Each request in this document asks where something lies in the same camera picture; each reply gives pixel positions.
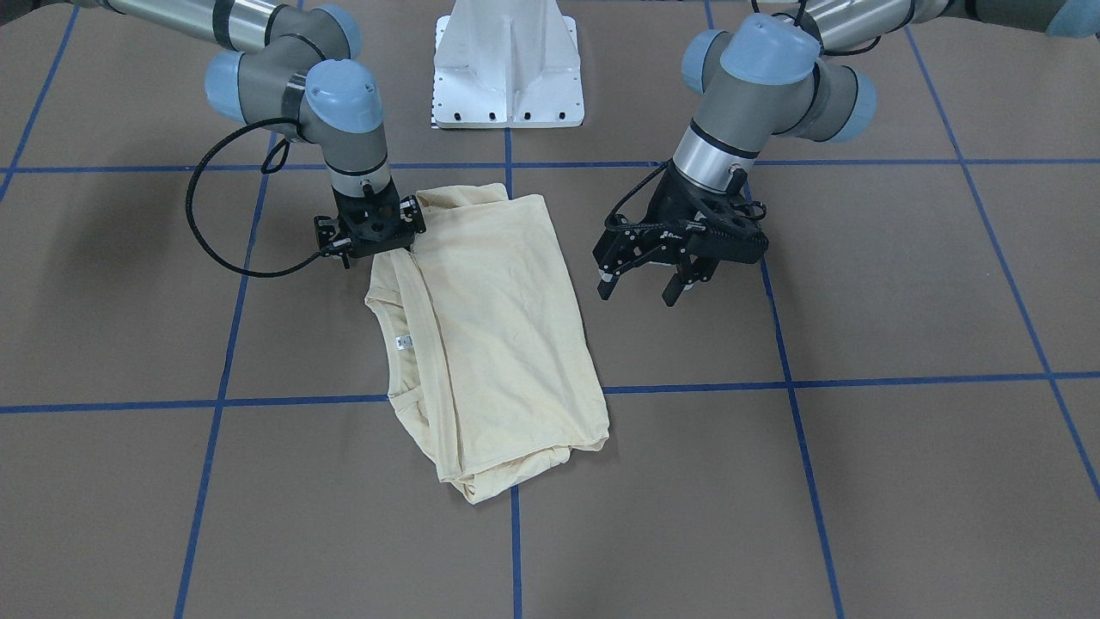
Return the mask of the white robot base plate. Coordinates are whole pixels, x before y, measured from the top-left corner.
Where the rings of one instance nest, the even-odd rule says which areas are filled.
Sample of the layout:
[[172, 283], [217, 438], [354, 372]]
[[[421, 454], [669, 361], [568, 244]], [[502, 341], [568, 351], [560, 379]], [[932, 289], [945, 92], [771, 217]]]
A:
[[457, 1], [435, 24], [431, 122], [443, 130], [578, 128], [578, 23], [556, 1]]

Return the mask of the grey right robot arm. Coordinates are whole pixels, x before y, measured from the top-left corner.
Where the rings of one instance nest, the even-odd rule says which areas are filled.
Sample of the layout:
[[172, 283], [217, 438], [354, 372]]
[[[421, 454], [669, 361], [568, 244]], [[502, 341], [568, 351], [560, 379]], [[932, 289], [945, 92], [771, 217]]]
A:
[[118, 15], [169, 27], [220, 47], [205, 71], [205, 97], [218, 113], [241, 123], [205, 153], [193, 170], [185, 215], [196, 242], [221, 267], [201, 234], [193, 199], [212, 158], [235, 139], [267, 129], [278, 145], [260, 172], [279, 172], [292, 144], [321, 150], [337, 212], [315, 217], [315, 259], [354, 259], [410, 248], [425, 232], [424, 211], [398, 194], [375, 76], [358, 62], [358, 21], [338, 5], [302, 10], [267, 1], [101, 1]]

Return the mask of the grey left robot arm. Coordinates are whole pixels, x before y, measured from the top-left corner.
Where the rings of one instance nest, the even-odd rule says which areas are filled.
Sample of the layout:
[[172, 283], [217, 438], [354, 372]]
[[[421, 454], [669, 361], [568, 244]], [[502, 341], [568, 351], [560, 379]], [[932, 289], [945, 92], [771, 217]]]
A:
[[718, 264], [761, 259], [767, 208], [746, 199], [745, 185], [767, 141], [859, 136], [875, 117], [877, 91], [838, 58], [939, 16], [1053, 38], [1097, 35], [1096, 1], [798, 1], [777, 13], [754, 10], [735, 32], [700, 33], [682, 59], [698, 110], [670, 161], [649, 173], [657, 187], [644, 219], [632, 222], [618, 206], [606, 217], [593, 250], [600, 297], [610, 298], [622, 274], [664, 264], [674, 272], [663, 301], [673, 306]]

